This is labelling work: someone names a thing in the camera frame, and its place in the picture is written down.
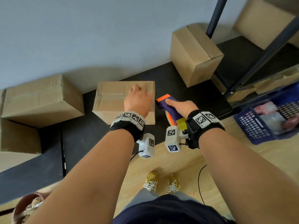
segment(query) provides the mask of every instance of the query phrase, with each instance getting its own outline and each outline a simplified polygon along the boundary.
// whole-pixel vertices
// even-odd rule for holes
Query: navy shirt
[[[222,217],[214,208],[193,200],[180,200],[174,195],[163,195],[155,200],[128,207],[116,216],[113,224],[227,224],[235,223]]]

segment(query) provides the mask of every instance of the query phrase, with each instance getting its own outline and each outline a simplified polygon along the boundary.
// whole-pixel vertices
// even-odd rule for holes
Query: sneaker
[[[158,175],[156,172],[151,171],[147,175],[147,179],[145,180],[145,184],[143,186],[150,192],[156,192],[157,183]]]
[[[180,181],[177,174],[171,174],[168,179],[167,194],[173,194],[180,189]]]

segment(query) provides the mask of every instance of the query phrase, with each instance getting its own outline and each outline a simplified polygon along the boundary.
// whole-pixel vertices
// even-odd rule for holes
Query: forearm
[[[28,224],[110,223],[133,146],[128,131],[108,132],[68,173]]]
[[[237,223],[296,222],[299,188],[285,173],[219,128],[199,146]]]

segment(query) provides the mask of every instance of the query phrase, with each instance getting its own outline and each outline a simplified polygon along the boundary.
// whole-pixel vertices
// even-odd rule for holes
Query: basket
[[[282,140],[291,138],[299,132],[299,127],[296,127],[292,130],[275,135],[254,110],[256,106],[262,105],[268,101],[272,101],[276,105],[278,112],[286,120],[291,118],[295,113],[299,113],[299,83],[296,83],[293,87],[287,90],[273,95],[271,98],[251,105],[249,108],[234,116],[238,125],[254,145],[276,139]]]

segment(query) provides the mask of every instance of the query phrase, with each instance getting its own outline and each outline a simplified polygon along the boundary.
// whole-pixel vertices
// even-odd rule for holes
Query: white shoelace
[[[177,192],[177,191],[180,189],[180,186],[178,187],[178,185],[174,183],[176,180],[174,180],[174,181],[168,186],[167,194],[170,194],[171,192]]]
[[[143,185],[144,188],[146,188],[148,191],[156,191],[156,182],[149,181],[147,184]]]

